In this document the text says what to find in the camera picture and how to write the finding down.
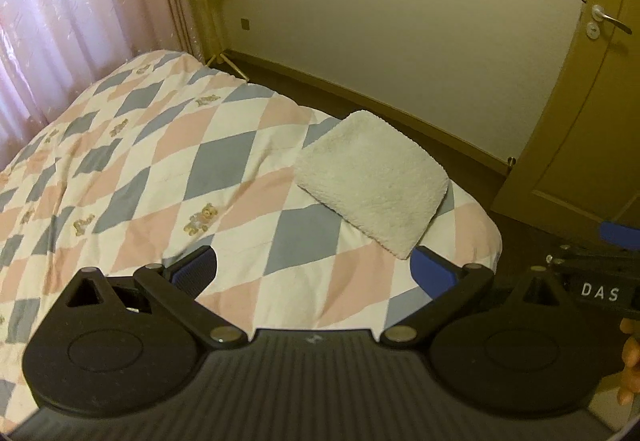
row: white wall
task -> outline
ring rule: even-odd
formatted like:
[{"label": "white wall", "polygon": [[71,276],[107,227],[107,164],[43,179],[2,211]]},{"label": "white wall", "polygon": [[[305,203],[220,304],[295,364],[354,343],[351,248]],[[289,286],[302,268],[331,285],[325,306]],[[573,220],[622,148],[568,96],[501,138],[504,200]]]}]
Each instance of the white wall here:
[{"label": "white wall", "polygon": [[[233,50],[391,104],[500,158],[518,156],[581,0],[218,0]],[[249,18],[243,31],[240,18]]]}]

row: door panel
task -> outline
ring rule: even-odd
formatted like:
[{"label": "door panel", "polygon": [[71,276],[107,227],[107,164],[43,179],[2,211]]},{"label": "door panel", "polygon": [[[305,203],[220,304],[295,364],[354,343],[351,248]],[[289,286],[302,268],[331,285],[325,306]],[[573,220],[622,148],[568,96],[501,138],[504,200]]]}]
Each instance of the door panel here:
[{"label": "door panel", "polygon": [[[635,30],[600,23],[591,6]],[[640,227],[640,0],[588,0],[554,92],[493,209],[580,243],[603,220]]]}]

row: human hand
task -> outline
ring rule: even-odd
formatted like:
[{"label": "human hand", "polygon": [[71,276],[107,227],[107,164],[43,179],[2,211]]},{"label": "human hand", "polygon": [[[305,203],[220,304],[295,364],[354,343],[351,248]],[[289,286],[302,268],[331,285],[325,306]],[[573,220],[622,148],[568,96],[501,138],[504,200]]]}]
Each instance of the human hand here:
[{"label": "human hand", "polygon": [[[624,318],[620,322],[620,330],[626,335],[632,335],[634,331],[640,332],[640,322],[634,322]],[[622,348],[622,361],[625,368],[622,371],[620,390],[618,391],[618,403],[628,405],[634,399],[636,392],[640,392],[640,344],[631,336]]]}]

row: bed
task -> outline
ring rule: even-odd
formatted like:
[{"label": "bed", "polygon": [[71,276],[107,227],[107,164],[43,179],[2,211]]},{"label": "bed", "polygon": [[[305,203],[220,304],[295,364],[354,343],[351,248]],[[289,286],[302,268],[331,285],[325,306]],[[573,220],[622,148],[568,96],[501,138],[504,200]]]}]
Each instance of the bed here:
[{"label": "bed", "polygon": [[[198,302],[248,332],[371,329],[431,298],[409,261],[292,181],[338,120],[186,53],[140,55],[82,93],[0,174],[0,431],[36,408],[26,342],[75,272],[169,265],[209,245]],[[420,242],[495,270],[500,234],[454,182]]]}]

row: curtain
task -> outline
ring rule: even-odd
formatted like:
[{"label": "curtain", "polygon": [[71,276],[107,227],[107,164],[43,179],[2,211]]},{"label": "curtain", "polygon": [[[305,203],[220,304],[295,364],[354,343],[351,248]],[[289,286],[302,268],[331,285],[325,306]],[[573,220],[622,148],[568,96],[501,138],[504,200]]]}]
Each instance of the curtain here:
[{"label": "curtain", "polygon": [[202,60],[187,0],[0,0],[0,168],[85,88],[157,49]]}]

